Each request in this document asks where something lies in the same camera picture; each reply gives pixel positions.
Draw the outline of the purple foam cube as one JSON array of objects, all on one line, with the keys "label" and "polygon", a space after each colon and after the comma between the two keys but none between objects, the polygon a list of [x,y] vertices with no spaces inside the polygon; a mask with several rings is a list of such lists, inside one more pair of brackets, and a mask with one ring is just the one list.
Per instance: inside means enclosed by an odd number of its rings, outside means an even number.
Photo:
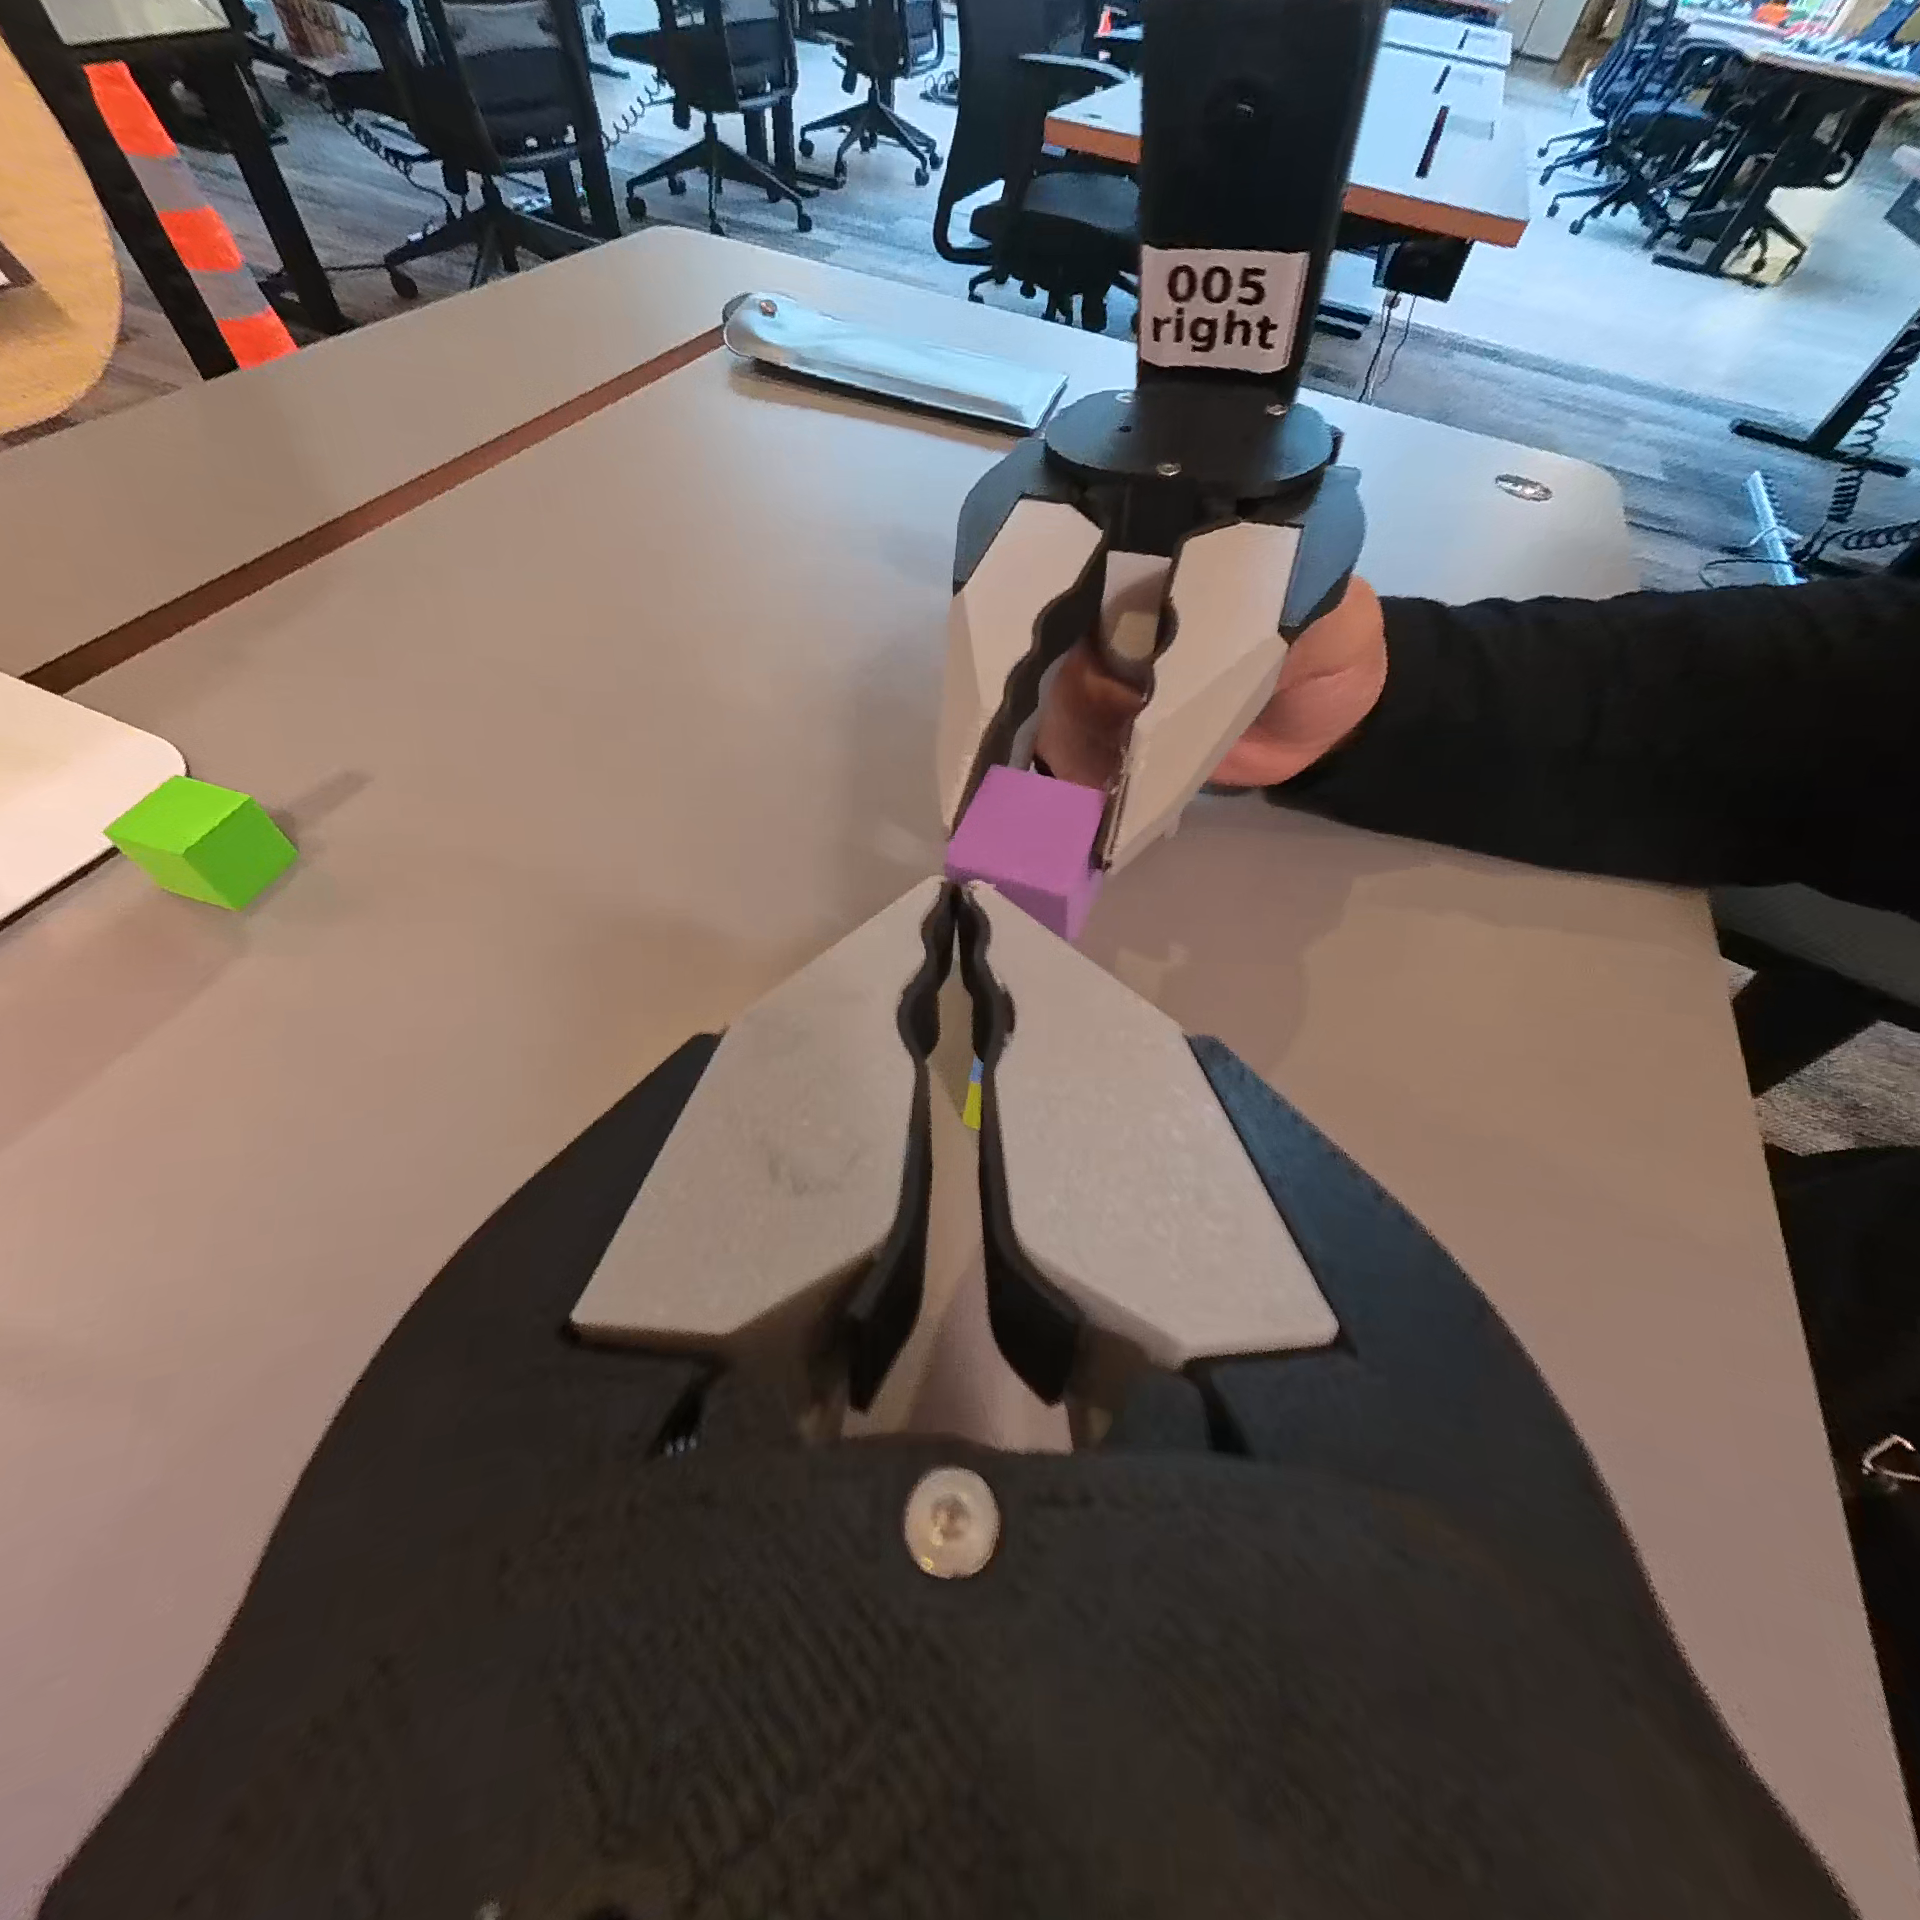
[{"label": "purple foam cube", "polygon": [[1098,863],[1105,811],[1100,789],[993,765],[950,830],[945,875],[998,890],[1075,943],[1105,881]]}]

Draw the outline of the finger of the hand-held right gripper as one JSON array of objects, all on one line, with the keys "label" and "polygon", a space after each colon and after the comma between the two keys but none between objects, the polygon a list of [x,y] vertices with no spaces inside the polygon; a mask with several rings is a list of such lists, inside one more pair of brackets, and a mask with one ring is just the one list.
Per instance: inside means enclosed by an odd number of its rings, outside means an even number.
[{"label": "finger of the hand-held right gripper", "polygon": [[1108,779],[1108,874],[1178,830],[1272,697],[1304,540],[1297,524],[1260,519],[1189,535],[1166,564],[1144,564],[1102,617],[1102,663],[1141,700]]},{"label": "finger of the hand-held right gripper", "polygon": [[934,777],[948,833],[1041,713],[1045,675],[1092,626],[1106,583],[1098,524],[1065,501],[1021,499],[956,588],[946,621]]}]

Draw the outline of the person's right hand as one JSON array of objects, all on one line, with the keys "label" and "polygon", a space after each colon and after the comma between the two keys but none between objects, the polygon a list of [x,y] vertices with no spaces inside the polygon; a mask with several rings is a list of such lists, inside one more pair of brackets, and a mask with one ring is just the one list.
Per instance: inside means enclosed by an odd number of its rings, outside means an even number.
[{"label": "person's right hand", "polygon": [[[1337,605],[1289,645],[1269,702],[1208,785],[1227,790],[1282,785],[1330,757],[1379,703],[1385,670],[1380,599],[1354,574]],[[1100,637],[1084,637],[1043,694],[1035,764],[1075,785],[1108,785],[1144,703],[1144,691],[1105,655]]]}]

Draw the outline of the green foam cube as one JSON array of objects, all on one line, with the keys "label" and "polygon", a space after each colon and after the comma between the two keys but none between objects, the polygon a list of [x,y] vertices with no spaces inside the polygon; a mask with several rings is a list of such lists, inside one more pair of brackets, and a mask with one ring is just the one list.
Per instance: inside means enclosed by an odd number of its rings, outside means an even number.
[{"label": "green foam cube", "polygon": [[252,795],[172,774],[104,830],[162,892],[248,909],[300,860],[296,842]]}]

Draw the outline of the desk with orange edge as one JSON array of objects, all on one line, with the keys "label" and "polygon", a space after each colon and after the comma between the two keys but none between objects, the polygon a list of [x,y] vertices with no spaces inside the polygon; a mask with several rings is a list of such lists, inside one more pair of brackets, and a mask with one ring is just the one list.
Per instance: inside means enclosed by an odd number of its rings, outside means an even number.
[{"label": "desk with orange edge", "polygon": [[1280,28],[1178,41],[1048,119],[1052,149],[1133,164],[1153,250],[1304,254],[1337,221],[1369,241],[1521,242],[1530,189],[1493,66]]}]

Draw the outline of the black office chair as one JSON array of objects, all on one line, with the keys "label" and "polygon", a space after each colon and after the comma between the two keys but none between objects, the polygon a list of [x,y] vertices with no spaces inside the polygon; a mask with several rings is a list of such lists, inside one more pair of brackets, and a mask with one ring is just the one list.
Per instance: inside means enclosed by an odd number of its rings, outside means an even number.
[{"label": "black office chair", "polygon": [[461,207],[386,254],[411,267],[470,251],[470,284],[619,237],[609,145],[576,3],[346,3],[370,39],[394,114]]},{"label": "black office chair", "polygon": [[672,196],[686,194],[686,178],[706,180],[706,225],[725,234],[718,215],[723,182],[757,187],[769,201],[796,210],[798,230],[811,230],[802,187],[789,161],[780,172],[761,150],[730,146],[718,133],[720,116],[749,124],[758,114],[793,106],[801,87],[798,5],[787,3],[686,3],[657,7],[650,33],[612,33],[609,51],[624,62],[648,63],[666,82],[676,119],[700,124],[700,138],[669,161],[659,161],[626,182],[626,210],[645,225],[650,210],[642,187],[666,182]]},{"label": "black office chair", "polygon": [[929,186],[945,164],[932,135],[905,121],[896,90],[924,79],[946,58],[939,3],[801,3],[798,36],[832,49],[852,106],[796,127],[796,155],[811,158],[811,138],[838,133],[832,174],[805,174],[809,186],[843,186],[850,154],[893,146],[914,163],[914,186]]},{"label": "black office chair", "polygon": [[932,246],[981,287],[1045,297],[1045,317],[1102,334],[1114,293],[1137,294],[1139,189],[1117,161],[1054,150],[1048,119],[1114,90],[1098,60],[1100,5],[957,3],[956,119]]}]

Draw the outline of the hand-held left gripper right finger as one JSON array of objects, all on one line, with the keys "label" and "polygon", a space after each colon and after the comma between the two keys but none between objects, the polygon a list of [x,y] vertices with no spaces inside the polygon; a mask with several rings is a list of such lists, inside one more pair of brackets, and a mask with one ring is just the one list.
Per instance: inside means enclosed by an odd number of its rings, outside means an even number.
[{"label": "hand-held left gripper right finger", "polygon": [[1317,1354],[1337,1314],[1186,1033],[993,887],[965,887],[978,1205],[998,1355],[1045,1403]]}]

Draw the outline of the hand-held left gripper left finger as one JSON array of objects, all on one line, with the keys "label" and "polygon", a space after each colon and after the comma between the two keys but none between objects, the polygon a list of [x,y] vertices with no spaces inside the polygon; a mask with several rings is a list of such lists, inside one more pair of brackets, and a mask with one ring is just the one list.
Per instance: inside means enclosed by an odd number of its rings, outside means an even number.
[{"label": "hand-held left gripper left finger", "polygon": [[731,1021],[576,1338],[716,1359],[806,1412],[875,1405],[924,1302],[954,922],[950,885],[918,883]]}]

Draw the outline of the white flat board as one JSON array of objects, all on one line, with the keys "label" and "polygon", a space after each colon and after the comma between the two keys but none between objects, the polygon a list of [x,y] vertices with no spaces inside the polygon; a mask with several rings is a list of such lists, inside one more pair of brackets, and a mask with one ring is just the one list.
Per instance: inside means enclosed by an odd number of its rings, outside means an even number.
[{"label": "white flat board", "polygon": [[105,835],[185,757],[169,741],[3,677],[3,922],[112,853]]}]

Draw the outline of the beige curved panel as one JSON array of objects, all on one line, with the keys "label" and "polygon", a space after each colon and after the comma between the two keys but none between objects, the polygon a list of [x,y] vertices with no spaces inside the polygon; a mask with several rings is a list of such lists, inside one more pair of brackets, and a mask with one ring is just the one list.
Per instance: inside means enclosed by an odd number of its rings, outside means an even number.
[{"label": "beige curved panel", "polygon": [[104,379],[123,284],[105,210],[27,71],[3,52],[3,434],[67,413]]}]

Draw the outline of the person's right forearm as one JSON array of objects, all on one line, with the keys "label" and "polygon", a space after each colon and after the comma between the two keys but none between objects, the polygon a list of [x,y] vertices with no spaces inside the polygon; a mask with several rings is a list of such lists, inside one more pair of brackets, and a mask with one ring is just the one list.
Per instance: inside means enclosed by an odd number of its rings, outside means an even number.
[{"label": "person's right forearm", "polygon": [[1917,914],[1917,588],[1384,602],[1384,687],[1278,805],[1369,833]]}]

